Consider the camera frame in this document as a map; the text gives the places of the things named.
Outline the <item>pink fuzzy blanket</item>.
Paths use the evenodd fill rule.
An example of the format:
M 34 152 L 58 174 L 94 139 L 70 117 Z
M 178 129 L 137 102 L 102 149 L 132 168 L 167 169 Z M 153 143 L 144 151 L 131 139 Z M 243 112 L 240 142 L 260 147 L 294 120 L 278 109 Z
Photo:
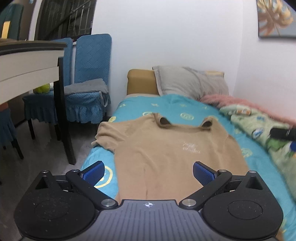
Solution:
M 270 118 L 274 119 L 275 121 L 288 123 L 292 127 L 295 127 L 295 124 L 296 124 L 295 119 L 286 118 L 279 114 L 273 113 L 272 111 L 269 111 L 268 109 L 265 109 L 262 106 L 252 103 L 246 99 L 241 99 L 241 98 L 233 97 L 230 95 L 210 94 L 210 95 L 203 96 L 199 101 L 205 104 L 213 105 L 218 109 L 225 106 L 234 105 L 234 104 L 245 105 L 250 108 L 255 108 L 261 111 L 262 113 L 267 114 Z

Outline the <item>green fruit on chair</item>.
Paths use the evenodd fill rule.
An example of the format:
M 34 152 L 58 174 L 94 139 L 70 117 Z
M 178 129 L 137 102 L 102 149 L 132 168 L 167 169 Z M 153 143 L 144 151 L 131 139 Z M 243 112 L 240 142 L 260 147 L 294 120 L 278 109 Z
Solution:
M 35 89 L 33 89 L 33 92 L 34 94 L 46 94 L 46 93 L 49 93 L 50 92 L 50 84 L 45 84 L 45 85 L 42 85 L 40 87 L 37 87 Z

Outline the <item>green cartoon fleece blanket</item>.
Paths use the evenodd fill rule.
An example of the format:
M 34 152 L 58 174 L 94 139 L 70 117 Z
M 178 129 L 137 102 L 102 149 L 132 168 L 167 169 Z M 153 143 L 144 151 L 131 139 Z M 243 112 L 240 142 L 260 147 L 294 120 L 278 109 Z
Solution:
M 224 106 L 220 112 L 228 116 L 234 125 L 260 143 L 269 152 L 287 184 L 295 185 L 295 141 L 280 140 L 270 135 L 272 128 L 288 130 L 289 124 L 273 120 L 258 109 L 245 105 Z

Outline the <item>blue covered chair far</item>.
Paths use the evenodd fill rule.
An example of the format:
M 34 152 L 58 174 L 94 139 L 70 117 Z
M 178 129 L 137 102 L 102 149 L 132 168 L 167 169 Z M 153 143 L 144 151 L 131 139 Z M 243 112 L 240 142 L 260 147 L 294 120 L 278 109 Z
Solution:
M 71 38 L 63 38 L 55 40 L 55 42 L 64 42 L 67 47 L 64 49 L 63 57 L 63 77 L 64 86 L 71 84 L 71 68 L 72 68 L 72 51 L 73 40 Z M 54 104 L 54 92 L 50 90 L 48 93 L 33 93 L 23 97 L 24 114 L 28 122 L 32 139 L 34 140 L 35 132 L 32 120 L 45 122 L 55 125 L 57 123 L 57 115 Z

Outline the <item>grey pillow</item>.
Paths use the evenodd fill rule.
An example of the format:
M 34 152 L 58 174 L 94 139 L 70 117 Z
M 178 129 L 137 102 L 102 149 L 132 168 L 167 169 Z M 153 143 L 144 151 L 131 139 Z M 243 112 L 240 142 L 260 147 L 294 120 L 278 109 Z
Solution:
M 200 100 L 205 95 L 229 94 L 224 72 L 177 66 L 154 66 L 152 69 L 159 95 L 177 94 Z

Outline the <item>tan t-shirt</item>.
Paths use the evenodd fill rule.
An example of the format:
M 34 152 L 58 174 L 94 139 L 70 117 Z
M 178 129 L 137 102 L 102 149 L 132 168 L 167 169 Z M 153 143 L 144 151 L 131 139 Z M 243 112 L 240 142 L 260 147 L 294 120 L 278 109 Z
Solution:
M 158 113 L 103 122 L 92 145 L 114 155 L 118 201 L 181 201 L 201 188 L 193 175 L 196 161 L 235 175 L 248 172 L 239 144 L 211 116 L 199 126 L 175 125 Z

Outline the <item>blue covered chair near bed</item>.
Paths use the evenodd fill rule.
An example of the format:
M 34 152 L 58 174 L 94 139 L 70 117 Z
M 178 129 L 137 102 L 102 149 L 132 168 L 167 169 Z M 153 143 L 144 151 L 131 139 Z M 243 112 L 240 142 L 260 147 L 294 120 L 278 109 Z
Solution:
M 99 124 L 110 104 L 108 93 L 112 38 L 109 34 L 84 35 L 76 41 L 74 83 L 99 81 L 90 92 L 65 94 L 67 120 Z

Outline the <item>blue patterned bed sheet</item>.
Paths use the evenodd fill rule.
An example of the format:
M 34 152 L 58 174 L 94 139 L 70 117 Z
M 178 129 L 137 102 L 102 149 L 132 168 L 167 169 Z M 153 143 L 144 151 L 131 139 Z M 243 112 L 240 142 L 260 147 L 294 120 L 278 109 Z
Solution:
M 248 167 L 259 172 L 280 203 L 284 213 L 282 224 L 284 240 L 295 240 L 295 201 L 290 196 L 284 178 L 261 144 L 235 127 L 217 108 L 175 94 L 165 96 L 131 94 L 119 104 L 113 116 L 107 121 L 120 123 L 151 113 L 160 113 L 174 124 L 191 126 L 199 125 L 208 116 L 216 118 L 236 139 Z

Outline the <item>tan headboard cushion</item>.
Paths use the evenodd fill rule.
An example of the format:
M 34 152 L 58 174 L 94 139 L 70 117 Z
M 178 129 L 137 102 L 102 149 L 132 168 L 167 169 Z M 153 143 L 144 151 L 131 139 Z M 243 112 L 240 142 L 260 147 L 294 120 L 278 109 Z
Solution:
M 127 74 L 127 95 L 159 95 L 153 70 L 131 69 Z

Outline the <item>grey cloth on chair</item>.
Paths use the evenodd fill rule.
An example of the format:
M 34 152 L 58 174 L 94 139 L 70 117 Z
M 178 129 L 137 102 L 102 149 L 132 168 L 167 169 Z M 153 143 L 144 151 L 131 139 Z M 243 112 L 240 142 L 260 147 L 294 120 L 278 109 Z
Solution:
M 101 78 L 87 80 L 81 83 L 74 83 L 64 87 L 64 94 L 102 92 L 108 93 L 108 87 Z

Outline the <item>leaf wall picture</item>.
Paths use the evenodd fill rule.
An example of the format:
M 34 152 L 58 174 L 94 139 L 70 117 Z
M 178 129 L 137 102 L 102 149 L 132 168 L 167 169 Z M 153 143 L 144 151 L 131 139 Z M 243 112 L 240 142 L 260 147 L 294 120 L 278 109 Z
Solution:
M 295 38 L 295 1 L 257 0 L 258 37 Z

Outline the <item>dark window grille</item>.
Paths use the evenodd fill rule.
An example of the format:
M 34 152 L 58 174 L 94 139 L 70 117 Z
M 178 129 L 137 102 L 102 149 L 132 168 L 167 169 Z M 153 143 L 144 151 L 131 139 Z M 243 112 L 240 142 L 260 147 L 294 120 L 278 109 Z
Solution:
M 90 35 L 96 0 L 42 1 L 37 18 L 35 39 L 76 41 Z

